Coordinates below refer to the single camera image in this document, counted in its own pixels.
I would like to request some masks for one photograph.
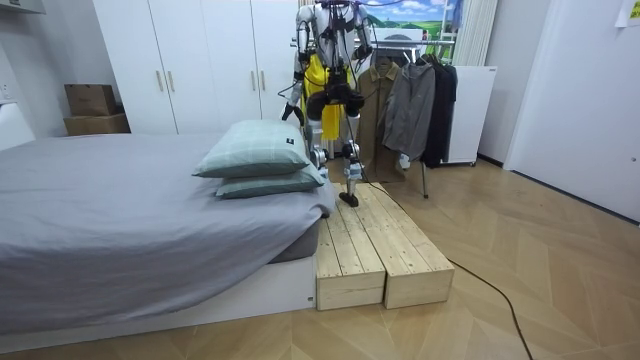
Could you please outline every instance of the gray jacket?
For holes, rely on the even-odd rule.
[[[387,99],[384,146],[407,155],[410,161],[422,155],[435,92],[435,72],[430,64],[407,64],[402,68]]]

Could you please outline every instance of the white wall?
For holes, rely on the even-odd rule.
[[[505,167],[640,220],[640,27],[614,27],[620,6],[552,1]]]
[[[62,136],[66,134],[62,118],[69,112],[63,82],[30,16],[41,15],[0,11],[0,43],[22,89],[20,107],[30,113],[27,120],[35,135]]]
[[[5,93],[2,92],[0,94],[0,102],[2,101],[17,101],[18,103],[18,107],[20,109],[20,112],[22,113],[22,116],[25,119],[31,119],[32,115],[31,115],[31,111],[29,109],[28,106],[26,106],[26,99],[24,97],[24,93],[22,92],[22,88],[21,86],[18,84],[18,80],[16,79],[16,76],[13,72],[13,67],[11,66],[11,64],[9,63],[9,58],[7,57],[6,52],[4,51],[4,48],[2,47],[2,44],[0,43],[0,86],[6,85],[7,86],[7,95],[10,97],[9,99],[5,99],[4,95]],[[6,143],[6,139],[5,142],[0,144],[0,149],[2,149],[5,146],[12,146],[14,144],[14,140],[12,139],[9,144]]]
[[[500,162],[507,158],[549,2],[498,1],[486,61],[498,74],[478,152]]]
[[[63,136],[62,119],[69,115],[65,83],[111,84],[118,96],[117,88],[93,2],[43,3],[46,15],[0,11],[0,44],[36,136]]]

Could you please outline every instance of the wooden ramp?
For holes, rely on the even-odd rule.
[[[340,184],[334,187],[344,191]],[[447,300],[454,268],[446,257],[385,192],[358,184],[356,195],[359,207],[337,200],[337,211],[321,223],[318,310]]]
[[[384,306],[446,301],[454,268],[377,183],[358,184],[356,213],[387,271]]]
[[[382,302],[384,266],[356,212],[340,200],[321,221],[316,261],[318,310]]]

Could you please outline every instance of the white cabinet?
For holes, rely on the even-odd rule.
[[[176,123],[146,0],[95,0],[131,131],[175,134]]]
[[[298,1],[94,3],[132,132],[217,132],[279,117]]]
[[[496,77],[495,66],[456,66],[458,88],[447,163],[475,163]]]
[[[291,38],[295,36],[298,2],[251,0],[251,7],[262,118],[278,119],[286,102],[278,92],[291,86],[293,80],[296,49],[291,47]],[[295,116],[289,121],[299,126]]]
[[[219,121],[260,119],[260,90],[249,0],[202,0]]]
[[[200,0],[149,0],[149,7],[178,133],[217,130],[219,99]]]

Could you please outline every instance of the white wardrobe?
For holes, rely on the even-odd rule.
[[[94,0],[133,133],[278,118],[297,0]]]

